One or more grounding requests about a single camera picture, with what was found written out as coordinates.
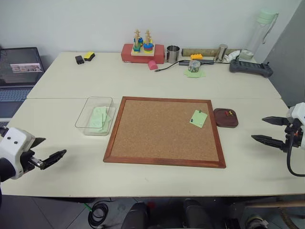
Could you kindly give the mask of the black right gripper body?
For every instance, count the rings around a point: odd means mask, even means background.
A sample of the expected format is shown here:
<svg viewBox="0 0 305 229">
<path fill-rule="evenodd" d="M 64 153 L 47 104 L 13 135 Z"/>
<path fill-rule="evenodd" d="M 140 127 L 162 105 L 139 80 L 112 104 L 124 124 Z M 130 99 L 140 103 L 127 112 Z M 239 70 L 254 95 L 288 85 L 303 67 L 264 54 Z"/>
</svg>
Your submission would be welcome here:
<svg viewBox="0 0 305 229">
<path fill-rule="evenodd" d="M 285 148 L 284 152 L 291 152 L 292 147 L 298 148 L 301 146 L 302 142 L 302 123 L 299 119 L 294 119 L 293 122 L 288 125 L 285 129 L 286 132 L 286 140 L 285 140 Z"/>
</svg>

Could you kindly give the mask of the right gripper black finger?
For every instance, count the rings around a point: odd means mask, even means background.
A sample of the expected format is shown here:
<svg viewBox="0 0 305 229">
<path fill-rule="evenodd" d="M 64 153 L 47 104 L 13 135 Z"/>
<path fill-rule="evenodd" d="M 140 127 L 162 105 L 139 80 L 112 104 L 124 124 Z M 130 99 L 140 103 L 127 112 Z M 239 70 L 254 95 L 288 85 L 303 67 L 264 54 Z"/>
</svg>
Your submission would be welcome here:
<svg viewBox="0 0 305 229">
<path fill-rule="evenodd" d="M 285 117 L 277 117 L 277 116 L 269 116 L 262 118 L 263 121 L 270 123 L 272 125 L 279 125 L 279 126 L 289 126 L 290 122 Z"/>
<path fill-rule="evenodd" d="M 264 145 L 275 147 L 282 151 L 286 150 L 285 143 L 281 140 L 273 139 L 272 137 L 265 135 L 251 135 L 251 137 Z"/>
</svg>

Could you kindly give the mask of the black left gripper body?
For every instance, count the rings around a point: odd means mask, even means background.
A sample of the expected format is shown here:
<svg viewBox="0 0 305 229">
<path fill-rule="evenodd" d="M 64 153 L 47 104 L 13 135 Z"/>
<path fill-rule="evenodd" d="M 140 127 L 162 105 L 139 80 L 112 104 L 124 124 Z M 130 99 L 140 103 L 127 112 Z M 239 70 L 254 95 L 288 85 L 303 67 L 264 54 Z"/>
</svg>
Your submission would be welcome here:
<svg viewBox="0 0 305 229">
<path fill-rule="evenodd" d="M 41 170 L 45 169 L 45 163 L 34 157 L 35 152 L 32 151 L 32 148 L 37 145 L 38 144 L 33 144 L 27 152 L 23 152 L 20 156 L 20 163 L 24 174 L 33 170 L 35 167 L 38 167 Z"/>
</svg>

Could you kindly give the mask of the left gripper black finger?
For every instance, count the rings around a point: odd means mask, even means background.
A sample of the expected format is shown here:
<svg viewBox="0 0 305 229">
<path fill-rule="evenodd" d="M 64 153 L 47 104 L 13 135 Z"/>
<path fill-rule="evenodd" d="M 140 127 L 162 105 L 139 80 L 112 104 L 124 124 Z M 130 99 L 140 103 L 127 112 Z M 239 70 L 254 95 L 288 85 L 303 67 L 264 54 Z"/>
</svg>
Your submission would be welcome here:
<svg viewBox="0 0 305 229">
<path fill-rule="evenodd" d="M 43 141 L 45 141 L 46 138 L 43 138 L 43 137 L 37 137 L 35 138 L 35 140 L 33 141 L 32 145 L 30 146 L 30 149 L 38 146 L 39 144 L 41 144 Z"/>
<path fill-rule="evenodd" d="M 40 170 L 45 170 L 48 167 L 52 166 L 53 164 L 57 163 L 67 152 L 66 149 L 58 151 L 52 155 L 50 155 L 47 159 L 42 161 L 42 165 L 40 167 Z"/>
</svg>

